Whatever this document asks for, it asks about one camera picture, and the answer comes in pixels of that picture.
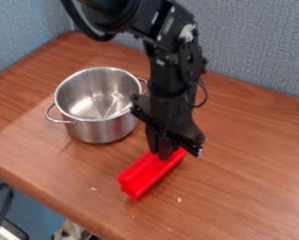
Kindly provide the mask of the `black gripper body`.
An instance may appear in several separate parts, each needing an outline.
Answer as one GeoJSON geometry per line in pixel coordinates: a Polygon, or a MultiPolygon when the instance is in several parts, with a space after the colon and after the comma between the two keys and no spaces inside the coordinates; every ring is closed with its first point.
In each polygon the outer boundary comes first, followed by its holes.
{"type": "Polygon", "coordinates": [[[145,96],[133,94],[130,97],[131,113],[146,125],[156,127],[157,131],[169,131],[180,139],[180,148],[200,157],[204,152],[206,136],[193,120],[193,107],[186,98],[145,96]]]}

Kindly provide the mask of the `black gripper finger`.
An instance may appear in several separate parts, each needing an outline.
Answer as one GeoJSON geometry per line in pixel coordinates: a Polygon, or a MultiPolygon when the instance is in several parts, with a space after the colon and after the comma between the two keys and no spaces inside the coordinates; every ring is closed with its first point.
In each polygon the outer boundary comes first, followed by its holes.
{"type": "Polygon", "coordinates": [[[158,156],[168,160],[174,151],[180,148],[180,139],[169,131],[162,131],[158,136],[158,156]]]}
{"type": "Polygon", "coordinates": [[[157,154],[160,151],[160,132],[156,127],[146,125],[146,135],[150,146],[150,151],[157,154]]]}

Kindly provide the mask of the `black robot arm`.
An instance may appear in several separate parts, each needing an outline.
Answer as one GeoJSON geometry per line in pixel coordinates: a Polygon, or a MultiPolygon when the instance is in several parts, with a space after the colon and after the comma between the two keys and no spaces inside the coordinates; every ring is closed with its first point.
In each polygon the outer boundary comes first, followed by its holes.
{"type": "Polygon", "coordinates": [[[143,41],[150,59],[150,93],[131,97],[131,113],[146,123],[150,151],[162,159],[181,148],[200,156],[205,133],[193,110],[206,102],[197,90],[208,59],[194,15],[176,0],[61,0],[85,34],[109,41],[130,33],[143,41]]]}

